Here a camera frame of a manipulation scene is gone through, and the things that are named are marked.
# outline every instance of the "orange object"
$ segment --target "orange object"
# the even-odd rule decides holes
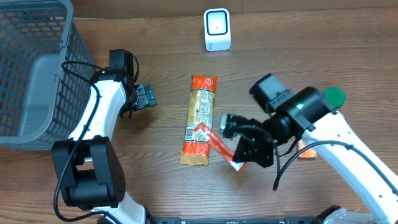
[[[202,122],[212,127],[216,87],[217,77],[192,75],[187,127],[180,164],[207,166],[209,163],[210,145],[194,135],[193,129]]]
[[[200,123],[193,131],[199,138],[204,139],[213,149],[220,153],[236,171],[241,172],[246,167],[245,162],[233,161],[234,153],[206,124]]]
[[[305,146],[307,146],[302,140],[297,143],[297,152],[302,150]],[[298,158],[301,159],[315,159],[318,157],[316,150],[313,148],[308,149],[307,151],[301,153]]]

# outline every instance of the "gray basket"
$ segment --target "gray basket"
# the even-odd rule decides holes
[[[63,72],[93,63],[70,1],[0,1],[0,145],[49,150],[78,124],[90,86]],[[86,78],[93,68],[68,65]]]

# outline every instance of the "barcode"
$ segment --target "barcode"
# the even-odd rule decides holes
[[[193,140],[193,128],[187,127],[185,131],[185,140]]]
[[[197,135],[201,140],[204,140],[204,141],[209,141],[209,139],[210,139],[210,137],[209,137],[207,134],[205,134],[201,129],[199,129],[199,130],[196,132],[196,135]]]

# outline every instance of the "green cap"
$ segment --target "green cap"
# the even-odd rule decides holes
[[[330,87],[323,92],[323,97],[329,101],[335,108],[343,106],[346,102],[346,95],[343,90],[337,87]]]

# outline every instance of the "wood grain surface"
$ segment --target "wood grain surface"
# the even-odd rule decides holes
[[[293,162],[276,192],[275,167],[249,164],[237,173],[214,151],[207,167],[181,166],[193,74],[218,76],[215,128],[224,113],[267,118],[248,90],[269,72],[295,92],[338,86],[351,127],[398,174],[398,8],[232,15],[231,50],[212,53],[202,16],[75,22],[98,65],[108,65],[109,50],[124,48],[139,59],[139,82],[153,85],[158,105],[119,118],[113,146],[128,193],[155,216],[282,218],[330,205],[367,212],[322,158]],[[2,148],[0,180],[0,223],[62,223],[52,208],[50,152]],[[65,216],[83,213],[59,204]]]
[[[224,7],[236,14],[398,6],[396,0],[72,0],[72,3],[75,17],[102,19],[199,16],[214,7]]]

